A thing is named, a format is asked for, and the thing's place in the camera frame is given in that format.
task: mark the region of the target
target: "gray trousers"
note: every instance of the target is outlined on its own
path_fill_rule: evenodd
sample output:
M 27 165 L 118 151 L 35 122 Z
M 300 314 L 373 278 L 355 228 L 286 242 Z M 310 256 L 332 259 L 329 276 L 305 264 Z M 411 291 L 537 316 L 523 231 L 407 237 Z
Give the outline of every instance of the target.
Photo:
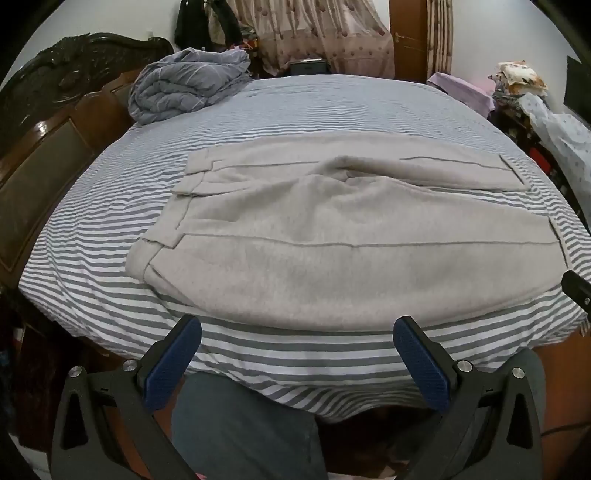
M 539 357 L 526 349 L 499 370 L 509 372 L 513 367 L 525 371 L 542 424 L 545 376 Z M 460 469 L 484 419 L 479 411 L 454 458 Z M 427 420 L 402 432 L 393 445 L 397 456 L 412 455 L 436 427 Z M 201 372 L 187 377 L 173 411 L 172 441 L 189 466 L 207 480 L 327 479 L 313 414 L 278 404 L 220 375 Z

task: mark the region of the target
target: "wall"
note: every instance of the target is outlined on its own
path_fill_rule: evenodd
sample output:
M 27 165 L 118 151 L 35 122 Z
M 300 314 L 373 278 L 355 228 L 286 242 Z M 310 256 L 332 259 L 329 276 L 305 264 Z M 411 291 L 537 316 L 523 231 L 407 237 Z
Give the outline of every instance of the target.
M 452 75 L 483 86 L 500 61 L 525 60 L 563 110 L 566 59 L 578 57 L 530 0 L 453 0 L 453 22 Z
M 65 0 L 35 31 L 2 85 L 39 51 L 70 35 L 110 32 L 146 40 L 149 34 L 173 43 L 179 0 Z M 374 0 L 390 30 L 388 0 Z

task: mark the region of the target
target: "metal screw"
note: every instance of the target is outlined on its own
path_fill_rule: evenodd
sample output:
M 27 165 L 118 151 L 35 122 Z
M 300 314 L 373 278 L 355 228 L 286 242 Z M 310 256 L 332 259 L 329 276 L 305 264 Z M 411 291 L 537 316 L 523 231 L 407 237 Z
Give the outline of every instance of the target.
M 513 376 L 515 378 L 523 378 L 523 377 L 525 377 L 525 372 L 521 368 L 515 367 L 513 369 Z
M 135 360 L 126 360 L 123 362 L 123 370 L 126 372 L 132 372 L 138 368 L 138 363 Z
M 68 375 L 70 375 L 72 378 L 76 378 L 81 373 L 82 373 L 82 367 L 80 365 L 76 365 L 75 367 L 70 368 Z
M 460 360 L 457 363 L 457 367 L 460 369 L 460 372 L 471 372 L 472 371 L 472 364 L 468 360 Z

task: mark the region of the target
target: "mattress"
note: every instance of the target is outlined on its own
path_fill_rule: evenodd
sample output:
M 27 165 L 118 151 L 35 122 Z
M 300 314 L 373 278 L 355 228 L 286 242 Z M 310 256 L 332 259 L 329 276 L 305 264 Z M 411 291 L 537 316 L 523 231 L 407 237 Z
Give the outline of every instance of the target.
M 139 358 L 183 313 L 200 315 L 203 340 L 190 370 L 227 375 L 328 420 L 386 404 L 422 406 L 391 331 L 311 332 L 212 319 L 125 275 L 131 245 L 158 218 L 183 176 L 188 152 L 317 131 L 398 132 L 505 155 L 531 190 L 462 194 L 548 215 L 561 230 L 574 270 L 591 278 L 589 234 L 535 163 L 478 113 L 426 85 L 316 75 L 257 80 L 218 105 L 130 129 L 54 211 L 21 291 L 72 335 L 127 357 Z M 557 286 L 518 307 L 426 333 L 454 359 L 493 369 L 523 347 L 564 339 L 581 321 L 583 311 Z

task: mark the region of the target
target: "beige curtain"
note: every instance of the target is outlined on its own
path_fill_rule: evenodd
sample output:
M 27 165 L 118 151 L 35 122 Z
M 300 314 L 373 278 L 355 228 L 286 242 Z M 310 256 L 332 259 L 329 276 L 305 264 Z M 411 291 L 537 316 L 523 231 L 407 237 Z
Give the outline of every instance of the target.
M 427 0 L 427 78 L 452 70 L 452 0 Z
M 320 56 L 333 73 L 394 78 L 394 42 L 371 0 L 228 0 L 259 37 L 265 70 Z

